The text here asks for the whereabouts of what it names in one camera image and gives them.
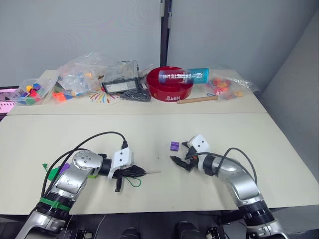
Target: gray wall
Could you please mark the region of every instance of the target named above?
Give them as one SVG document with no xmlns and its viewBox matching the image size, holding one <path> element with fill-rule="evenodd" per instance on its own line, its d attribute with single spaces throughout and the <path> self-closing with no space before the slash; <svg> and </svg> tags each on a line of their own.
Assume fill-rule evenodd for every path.
<svg viewBox="0 0 319 239">
<path fill-rule="evenodd" d="M 160 64 L 160 0 L 0 0 L 0 87 L 102 51 Z"/>
<path fill-rule="evenodd" d="M 167 64 L 227 66 L 265 89 L 318 0 L 173 0 Z"/>
<path fill-rule="evenodd" d="M 319 13 L 262 95 L 264 105 L 319 181 Z"/>
</svg>

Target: wooden stick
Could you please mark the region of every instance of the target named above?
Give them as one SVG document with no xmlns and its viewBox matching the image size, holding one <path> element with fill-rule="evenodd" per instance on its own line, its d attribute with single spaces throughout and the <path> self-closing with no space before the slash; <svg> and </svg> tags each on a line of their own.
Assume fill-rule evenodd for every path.
<svg viewBox="0 0 319 239">
<path fill-rule="evenodd" d="M 192 98 L 186 100 L 176 101 L 178 104 L 185 104 L 185 103 L 192 103 L 192 102 L 199 102 L 199 101 L 212 101 L 218 99 L 218 96 L 207 96 L 207 97 L 199 97 L 199 98 Z"/>
</svg>

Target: red bowl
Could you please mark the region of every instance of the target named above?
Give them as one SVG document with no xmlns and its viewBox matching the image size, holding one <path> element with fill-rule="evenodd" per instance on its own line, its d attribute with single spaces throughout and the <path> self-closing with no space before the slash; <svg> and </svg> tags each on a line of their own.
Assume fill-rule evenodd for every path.
<svg viewBox="0 0 319 239">
<path fill-rule="evenodd" d="M 148 82 L 151 95 L 160 101 L 176 102 L 183 100 L 190 95 L 193 84 L 165 85 L 159 82 L 159 72 L 162 70 L 179 70 L 175 66 L 162 66 L 151 70 L 146 80 Z"/>
</svg>

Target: green tape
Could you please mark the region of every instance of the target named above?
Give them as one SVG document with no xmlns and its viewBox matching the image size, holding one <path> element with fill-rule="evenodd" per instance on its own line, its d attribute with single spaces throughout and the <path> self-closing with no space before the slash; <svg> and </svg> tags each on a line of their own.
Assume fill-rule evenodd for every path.
<svg viewBox="0 0 319 239">
<path fill-rule="evenodd" d="M 51 201 L 47 198 L 41 198 L 40 199 L 40 202 L 41 203 L 45 203 L 45 204 L 48 204 L 50 205 L 52 208 L 56 208 L 56 209 L 61 209 L 63 211 L 66 211 L 66 212 L 69 212 L 71 210 L 71 208 L 61 204 L 60 202 L 58 201 Z"/>
</svg>

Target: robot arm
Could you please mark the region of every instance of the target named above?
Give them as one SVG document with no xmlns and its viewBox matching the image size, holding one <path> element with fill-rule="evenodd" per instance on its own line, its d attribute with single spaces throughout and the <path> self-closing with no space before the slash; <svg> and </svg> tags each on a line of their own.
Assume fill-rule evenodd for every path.
<svg viewBox="0 0 319 239">
<path fill-rule="evenodd" d="M 50 192 L 40 199 L 16 239 L 25 239 L 32 229 L 59 233 L 73 204 L 87 183 L 88 176 L 104 175 L 111 179 L 114 172 L 133 163 L 133 153 L 127 147 L 117 151 L 112 159 L 88 150 L 77 152 L 70 168 L 63 172 Z"/>
<path fill-rule="evenodd" d="M 189 148 L 187 155 L 210 151 L 209 144 L 202 135 L 193 137 L 187 143 L 187 147 Z M 197 167 L 200 171 L 212 176 L 215 175 L 221 159 L 221 157 L 199 155 Z M 268 209 L 255 181 L 239 164 L 227 158 L 224 159 L 217 177 L 227 185 L 231 197 L 243 215 L 251 238 L 271 238 L 279 235 L 281 238 L 288 239 L 280 223 L 274 219 Z"/>
</svg>

